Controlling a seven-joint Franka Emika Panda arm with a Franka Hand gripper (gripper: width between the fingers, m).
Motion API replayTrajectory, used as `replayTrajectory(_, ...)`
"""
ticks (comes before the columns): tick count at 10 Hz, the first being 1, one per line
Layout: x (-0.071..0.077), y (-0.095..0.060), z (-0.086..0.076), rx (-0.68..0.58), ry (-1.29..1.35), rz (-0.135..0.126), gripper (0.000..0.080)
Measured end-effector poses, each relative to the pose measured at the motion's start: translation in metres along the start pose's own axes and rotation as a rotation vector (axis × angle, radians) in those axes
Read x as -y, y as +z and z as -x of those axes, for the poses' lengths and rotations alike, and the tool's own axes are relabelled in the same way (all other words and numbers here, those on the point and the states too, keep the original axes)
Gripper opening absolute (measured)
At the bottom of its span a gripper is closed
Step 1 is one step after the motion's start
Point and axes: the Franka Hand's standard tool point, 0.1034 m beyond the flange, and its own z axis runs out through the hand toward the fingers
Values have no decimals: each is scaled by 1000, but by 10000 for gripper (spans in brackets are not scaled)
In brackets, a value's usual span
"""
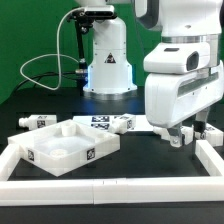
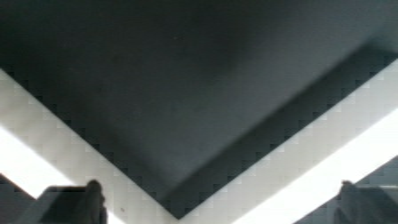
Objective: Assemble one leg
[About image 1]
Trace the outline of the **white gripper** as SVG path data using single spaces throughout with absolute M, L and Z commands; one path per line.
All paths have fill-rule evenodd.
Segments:
M 146 118 L 152 126 L 168 128 L 171 146 L 181 147 L 180 122 L 197 113 L 194 131 L 204 139 L 209 106 L 221 100 L 223 94 L 223 63 L 184 75 L 150 74 L 145 84 Z

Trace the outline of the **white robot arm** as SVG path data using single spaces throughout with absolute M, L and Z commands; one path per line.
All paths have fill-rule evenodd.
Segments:
M 219 59 L 220 11 L 223 0 L 75 0 L 93 20 L 93 61 L 84 92 L 96 97 L 133 90 L 126 59 L 126 28 L 113 5 L 132 3 L 137 21 L 161 32 L 161 42 L 143 61 L 146 119 L 164 128 L 170 144 L 186 138 L 181 123 L 193 116 L 194 131 L 205 136 L 210 106 L 224 95 Z

